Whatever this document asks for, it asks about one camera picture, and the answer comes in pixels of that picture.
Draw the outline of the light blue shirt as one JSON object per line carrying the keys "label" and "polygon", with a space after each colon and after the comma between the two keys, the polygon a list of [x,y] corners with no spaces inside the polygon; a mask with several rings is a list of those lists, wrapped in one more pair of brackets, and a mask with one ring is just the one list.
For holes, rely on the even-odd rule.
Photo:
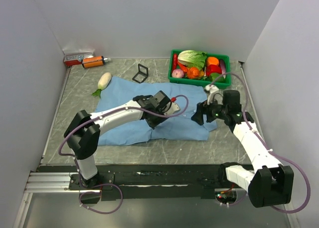
{"label": "light blue shirt", "polygon": [[107,88],[102,91],[95,111],[106,111],[123,105],[135,96],[155,95],[158,91],[163,91],[169,98],[176,95],[185,95],[189,101],[188,104],[185,103],[184,98],[178,98],[176,101],[181,109],[185,109],[185,112],[167,119],[155,129],[150,128],[145,120],[132,121],[113,128],[100,136],[99,146],[131,145],[152,139],[205,141],[208,140],[210,132],[217,129],[217,123],[214,121],[198,125],[191,120],[196,112],[197,104],[206,100],[203,88],[192,85],[174,83],[138,84],[113,77]]}

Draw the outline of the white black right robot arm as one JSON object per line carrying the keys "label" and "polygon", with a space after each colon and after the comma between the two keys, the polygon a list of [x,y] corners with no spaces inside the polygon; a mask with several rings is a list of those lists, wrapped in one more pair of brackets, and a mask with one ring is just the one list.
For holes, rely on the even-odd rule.
{"label": "white black right robot arm", "polygon": [[246,170],[237,163],[224,163],[218,174],[222,187],[233,183],[244,189],[252,205],[256,208],[287,204],[291,200],[294,172],[284,166],[262,144],[253,118],[243,111],[240,93],[237,90],[223,92],[222,103],[215,99],[218,88],[209,85],[204,88],[207,100],[197,104],[192,121],[199,125],[221,119],[240,141],[246,151],[253,171]]}

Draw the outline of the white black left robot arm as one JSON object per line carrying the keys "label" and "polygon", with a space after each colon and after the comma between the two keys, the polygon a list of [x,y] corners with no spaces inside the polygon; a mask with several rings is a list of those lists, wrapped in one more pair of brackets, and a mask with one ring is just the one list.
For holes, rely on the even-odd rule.
{"label": "white black left robot arm", "polygon": [[97,150],[99,137],[107,131],[138,120],[145,120],[154,129],[164,122],[167,115],[179,111],[179,106],[163,91],[155,95],[136,96],[116,108],[88,114],[82,110],[76,114],[65,131],[68,146],[73,150],[78,165],[79,180],[87,189],[98,185],[99,172],[93,154]]}

